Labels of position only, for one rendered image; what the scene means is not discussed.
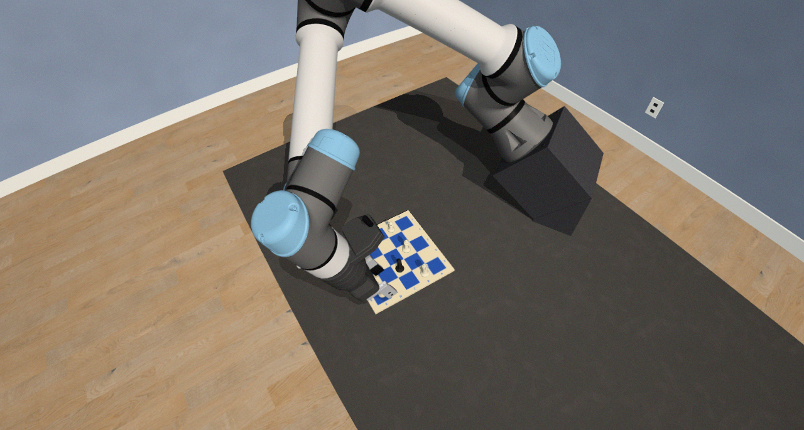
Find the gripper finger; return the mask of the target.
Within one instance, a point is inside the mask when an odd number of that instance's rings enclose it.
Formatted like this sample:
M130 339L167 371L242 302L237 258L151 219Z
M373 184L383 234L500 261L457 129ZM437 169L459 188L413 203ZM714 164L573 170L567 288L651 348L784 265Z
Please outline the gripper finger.
M365 259L368 267L375 276L378 276L380 272L384 272L384 268L380 264L378 264L370 255L367 256Z
M392 298L394 294L397 294L398 291L394 289L393 285L389 285L388 283L386 283L386 281L384 281L383 283L379 284L379 291L377 293L374 293L374 295L372 295L367 300L369 301L379 293L384 294L384 296L389 299Z

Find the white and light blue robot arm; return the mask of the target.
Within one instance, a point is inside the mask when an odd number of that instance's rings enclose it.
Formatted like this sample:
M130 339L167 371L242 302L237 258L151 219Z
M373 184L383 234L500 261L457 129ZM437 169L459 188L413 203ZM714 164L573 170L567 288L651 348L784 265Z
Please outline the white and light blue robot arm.
M499 26L459 0L298 0L287 181L258 203L251 226L263 246L307 271L334 256L338 236L329 222L360 155L349 136L333 130L338 51L355 8L387 13L478 63L455 97L506 162L534 150L553 126L524 101L560 73L559 49L539 26Z

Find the blue and cream chessboard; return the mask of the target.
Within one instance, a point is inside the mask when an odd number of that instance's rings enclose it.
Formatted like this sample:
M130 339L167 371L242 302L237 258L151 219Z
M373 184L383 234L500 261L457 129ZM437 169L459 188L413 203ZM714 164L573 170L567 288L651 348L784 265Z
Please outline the blue and cream chessboard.
M393 233L388 232L390 222L393 222ZM390 299L380 298L378 294L370 299L368 302L374 314L384 311L391 305L454 272L453 266L448 263L448 260L409 210L381 222L378 227L384 234L384 239L370 256L384 268L384 272L380 272L378 276L373 274L373 276L378 284L386 281L389 285L393 285L398 293ZM408 246L411 248L409 253L402 251L405 239L408 239ZM396 272L397 259L400 259L404 265L404 272ZM430 272L428 277L420 275L423 264L428 265L428 272Z

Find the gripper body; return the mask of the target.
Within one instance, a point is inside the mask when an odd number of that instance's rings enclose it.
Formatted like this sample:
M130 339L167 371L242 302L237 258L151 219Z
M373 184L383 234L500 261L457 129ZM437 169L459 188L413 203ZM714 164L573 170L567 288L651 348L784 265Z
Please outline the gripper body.
M366 263L384 239L384 234L369 213L353 218L341 227L334 257L321 268L307 271L334 289L349 291L353 298L365 301L379 291L379 284ZM351 248L352 247L352 248ZM348 258L349 257L349 258ZM324 279L325 278L325 279Z

